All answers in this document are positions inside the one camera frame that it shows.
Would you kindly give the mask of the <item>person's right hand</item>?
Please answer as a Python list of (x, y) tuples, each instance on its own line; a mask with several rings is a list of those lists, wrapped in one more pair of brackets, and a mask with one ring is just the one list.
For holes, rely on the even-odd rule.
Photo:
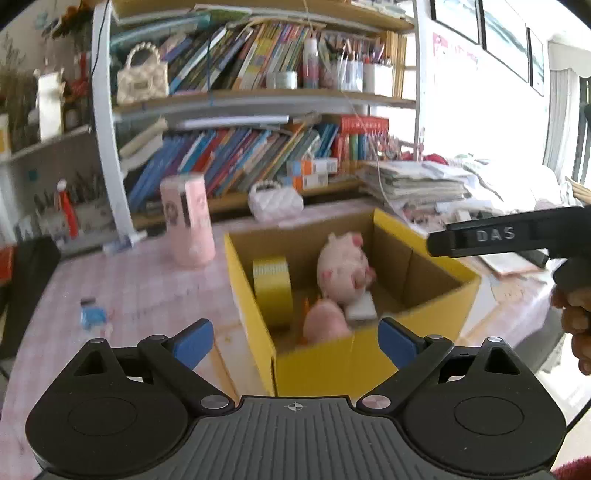
[(590, 318), (587, 314), (591, 309), (590, 288), (585, 287), (565, 293), (555, 287), (551, 296), (551, 305), (562, 311), (562, 328), (572, 335), (572, 351), (579, 361), (579, 370), (584, 375), (591, 372), (591, 338)]

